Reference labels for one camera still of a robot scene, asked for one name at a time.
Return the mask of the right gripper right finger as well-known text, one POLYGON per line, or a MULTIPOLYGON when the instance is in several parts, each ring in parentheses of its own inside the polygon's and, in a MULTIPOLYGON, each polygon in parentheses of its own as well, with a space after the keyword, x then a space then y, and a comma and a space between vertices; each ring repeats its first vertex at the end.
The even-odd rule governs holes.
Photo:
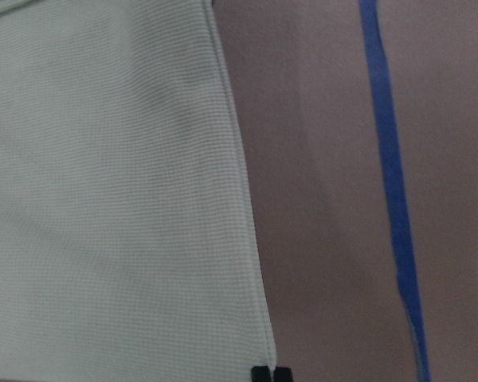
POLYGON ((276 366, 273 382, 293 382, 292 370, 289 367, 276 366))

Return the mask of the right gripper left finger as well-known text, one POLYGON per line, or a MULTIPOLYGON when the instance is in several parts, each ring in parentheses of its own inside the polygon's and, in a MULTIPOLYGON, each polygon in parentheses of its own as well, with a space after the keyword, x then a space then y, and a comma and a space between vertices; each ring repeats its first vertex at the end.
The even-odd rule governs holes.
POLYGON ((253 366, 250 371, 252 382, 271 382, 272 374, 267 365, 253 366))

